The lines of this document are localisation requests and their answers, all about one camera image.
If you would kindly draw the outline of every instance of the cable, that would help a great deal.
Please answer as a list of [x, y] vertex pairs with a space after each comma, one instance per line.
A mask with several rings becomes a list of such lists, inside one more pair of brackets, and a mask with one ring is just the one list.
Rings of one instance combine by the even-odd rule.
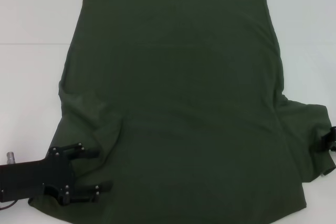
[[5, 206], [5, 207], [0, 207], [0, 210], [5, 210], [5, 209], [8, 209], [8, 208], [10, 208], [10, 207], [14, 206], [14, 204], [15, 204], [15, 203], [17, 203], [17, 200], [16, 200], [16, 201], [14, 201], [13, 203], [9, 204], [8, 206]]

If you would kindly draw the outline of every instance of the white table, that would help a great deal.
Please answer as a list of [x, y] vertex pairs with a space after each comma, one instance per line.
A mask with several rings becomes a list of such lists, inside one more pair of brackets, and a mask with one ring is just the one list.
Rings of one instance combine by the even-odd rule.
[[[81, 1], [0, 0], [0, 164], [8, 151], [17, 162], [45, 156], [61, 117], [58, 81]], [[326, 105], [336, 125], [336, 0], [268, 0], [268, 6], [286, 96]], [[304, 188], [308, 208], [277, 223], [334, 224], [336, 172]], [[62, 223], [26, 201], [1, 211], [0, 222]]]

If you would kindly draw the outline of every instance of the green fabric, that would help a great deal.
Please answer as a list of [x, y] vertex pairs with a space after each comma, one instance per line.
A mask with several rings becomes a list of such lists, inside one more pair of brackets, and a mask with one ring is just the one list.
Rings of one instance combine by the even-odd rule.
[[60, 82], [53, 146], [96, 203], [30, 204], [72, 223], [267, 224], [306, 207], [335, 168], [314, 146], [327, 110], [288, 101], [266, 0], [83, 0]]

